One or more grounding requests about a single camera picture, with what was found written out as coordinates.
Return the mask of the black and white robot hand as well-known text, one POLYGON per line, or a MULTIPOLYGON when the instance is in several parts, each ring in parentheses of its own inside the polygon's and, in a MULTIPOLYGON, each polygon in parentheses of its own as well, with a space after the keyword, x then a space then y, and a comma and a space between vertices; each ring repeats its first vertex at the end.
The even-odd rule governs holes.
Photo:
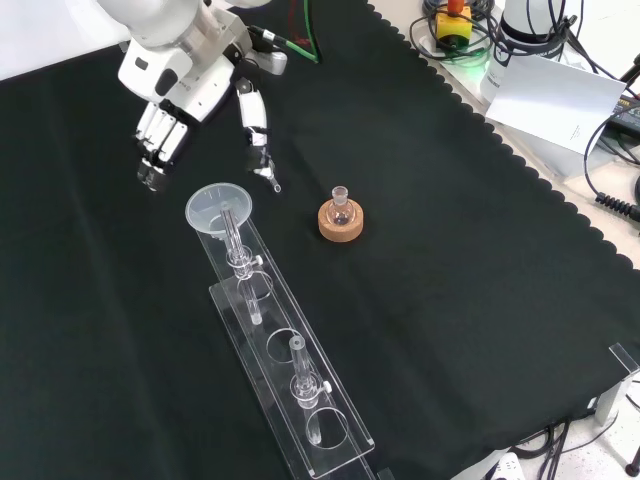
POLYGON ((141 157, 137 177, 142 184, 154 192, 164 190, 187 139, 234 92, 248 144, 248 170, 266 179, 275 192, 281 191, 270 153, 266 106, 256 84, 240 74, 243 64, 280 75, 287 55, 243 52, 230 43, 215 61, 199 65, 178 47, 149 50, 135 40, 130 42, 118 78, 147 101, 134 133, 141 157))

